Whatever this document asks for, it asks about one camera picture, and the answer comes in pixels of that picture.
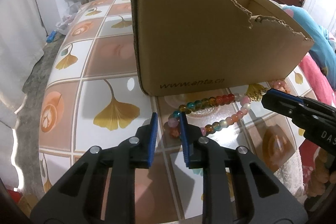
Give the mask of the blue plush pillow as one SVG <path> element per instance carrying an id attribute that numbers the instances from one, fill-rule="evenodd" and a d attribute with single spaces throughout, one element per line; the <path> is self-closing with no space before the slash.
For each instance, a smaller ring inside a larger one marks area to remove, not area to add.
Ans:
<path id="1" fill-rule="evenodd" d="M 313 60 L 326 77 L 335 77 L 335 41 L 329 39 L 329 31 L 321 27 L 302 7 L 282 5 L 282 10 L 291 16 L 313 39 L 309 51 Z"/>

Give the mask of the pink floral blanket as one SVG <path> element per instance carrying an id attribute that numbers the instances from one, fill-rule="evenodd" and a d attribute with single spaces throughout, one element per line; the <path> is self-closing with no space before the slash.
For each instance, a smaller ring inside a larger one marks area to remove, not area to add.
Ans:
<path id="1" fill-rule="evenodd" d="M 335 92 L 327 78 L 322 74 L 310 54 L 306 54 L 299 63 L 317 100 L 335 106 Z M 325 167 L 327 152 L 309 140 L 305 140 L 299 148 L 303 164 L 303 182 L 308 196 L 317 197 L 324 194 L 327 182 L 335 183 L 335 172 Z"/>

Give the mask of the white plastic bag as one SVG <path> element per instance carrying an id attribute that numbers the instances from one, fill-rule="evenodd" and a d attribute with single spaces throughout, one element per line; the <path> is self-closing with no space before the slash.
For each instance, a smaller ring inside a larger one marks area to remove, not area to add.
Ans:
<path id="1" fill-rule="evenodd" d="M 60 20 L 60 22 L 56 23 L 56 31 L 62 35 L 66 35 L 70 29 L 70 25 L 75 19 L 77 13 L 79 12 L 81 7 L 80 2 L 73 3 L 68 7 Z"/>

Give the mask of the white fluffy rug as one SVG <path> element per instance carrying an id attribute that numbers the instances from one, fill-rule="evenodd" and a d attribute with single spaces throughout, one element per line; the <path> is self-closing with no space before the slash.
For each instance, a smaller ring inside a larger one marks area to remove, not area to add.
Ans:
<path id="1" fill-rule="evenodd" d="M 299 150 L 281 166 L 274 175 L 291 192 L 297 201 L 303 205 L 307 198 L 303 183 L 302 161 Z"/>

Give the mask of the white curtain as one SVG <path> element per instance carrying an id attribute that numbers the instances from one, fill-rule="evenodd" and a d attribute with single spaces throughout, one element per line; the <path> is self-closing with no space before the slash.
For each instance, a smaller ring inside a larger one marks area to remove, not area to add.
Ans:
<path id="1" fill-rule="evenodd" d="M 23 85 L 43 56 L 46 32 L 36 0 L 1 0 L 1 180 L 9 190 L 24 187 L 15 157 Z"/>

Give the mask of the brown cardboard box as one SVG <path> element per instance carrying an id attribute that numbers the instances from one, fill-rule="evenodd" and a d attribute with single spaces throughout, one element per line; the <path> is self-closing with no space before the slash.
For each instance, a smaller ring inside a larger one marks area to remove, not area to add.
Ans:
<path id="1" fill-rule="evenodd" d="M 131 17 L 149 96 L 284 79 L 314 44 L 270 0 L 131 0 Z"/>

